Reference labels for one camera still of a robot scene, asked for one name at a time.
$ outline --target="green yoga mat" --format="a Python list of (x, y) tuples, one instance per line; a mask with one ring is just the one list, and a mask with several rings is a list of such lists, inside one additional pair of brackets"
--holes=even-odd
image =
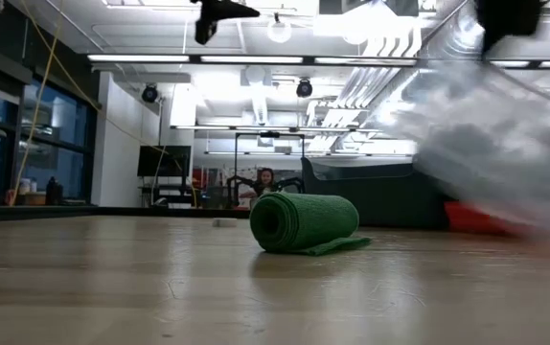
[(341, 196), (263, 195), (249, 222), (258, 244), (271, 253), (319, 256), (371, 241), (350, 238), (358, 228), (358, 211)]

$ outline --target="plastic bag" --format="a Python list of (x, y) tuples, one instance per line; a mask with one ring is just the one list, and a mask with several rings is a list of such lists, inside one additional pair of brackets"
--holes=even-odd
[(550, 95), (493, 65), (417, 70), (371, 127), (418, 143), (416, 167), (480, 211), (550, 231)]

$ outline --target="security camera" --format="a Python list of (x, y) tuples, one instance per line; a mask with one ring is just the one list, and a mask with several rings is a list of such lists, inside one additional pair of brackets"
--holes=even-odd
[(145, 90), (143, 90), (141, 98), (143, 99), (143, 102), (153, 104), (158, 101), (159, 96), (160, 95), (158, 94), (158, 89), (156, 88), (156, 85), (147, 85), (145, 87)]
[(301, 79), (296, 87), (296, 96), (300, 98), (307, 98), (313, 93), (313, 86), (308, 79)]

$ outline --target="wooden floor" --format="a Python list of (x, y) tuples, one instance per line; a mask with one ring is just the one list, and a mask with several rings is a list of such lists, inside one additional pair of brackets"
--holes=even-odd
[(550, 344), (550, 246), (364, 232), (264, 254), (248, 223), (0, 222), (0, 344)]

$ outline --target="white wall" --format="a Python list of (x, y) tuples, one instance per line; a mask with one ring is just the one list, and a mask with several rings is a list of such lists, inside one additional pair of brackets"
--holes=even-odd
[(120, 87), (109, 72), (101, 74), (99, 102), (106, 119), (115, 125), (98, 118), (92, 203), (139, 207), (137, 168), (142, 144), (137, 138), (143, 145), (158, 145), (160, 118)]
[[(196, 121), (195, 99), (189, 95), (189, 84), (176, 84), (171, 93), (164, 95), (162, 117), (160, 119), (160, 145), (162, 146), (190, 146), (190, 171), (192, 176), (194, 160), (195, 132), (188, 129), (171, 129), (175, 126), (193, 126)], [(159, 183), (180, 183), (179, 177), (159, 177)]]

